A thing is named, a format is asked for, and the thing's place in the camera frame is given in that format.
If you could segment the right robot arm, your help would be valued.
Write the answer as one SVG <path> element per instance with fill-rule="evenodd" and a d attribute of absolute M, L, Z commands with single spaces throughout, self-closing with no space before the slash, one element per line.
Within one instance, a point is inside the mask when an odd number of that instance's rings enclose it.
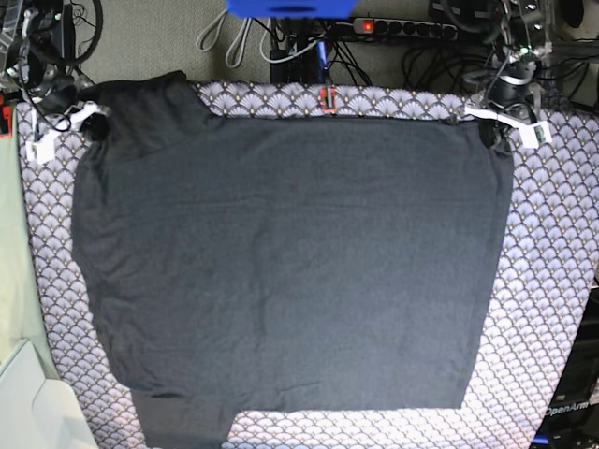
<path fill-rule="evenodd" d="M 100 1 L 1 3 L 1 137 L 24 102 L 54 132 L 69 132 L 83 110 L 80 92 L 94 85 L 82 65 L 104 28 Z"/>

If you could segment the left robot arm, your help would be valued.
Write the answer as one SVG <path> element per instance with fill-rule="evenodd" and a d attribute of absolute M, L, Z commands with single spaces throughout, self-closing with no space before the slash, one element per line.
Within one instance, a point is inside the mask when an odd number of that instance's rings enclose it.
<path fill-rule="evenodd" d="M 442 1 L 440 7 L 459 32 L 489 50 L 481 69 L 460 76 L 474 89 L 462 114 L 476 120 L 483 143 L 500 145 L 512 130 L 530 148 L 550 142 L 537 75 L 552 44 L 539 3 Z"/>

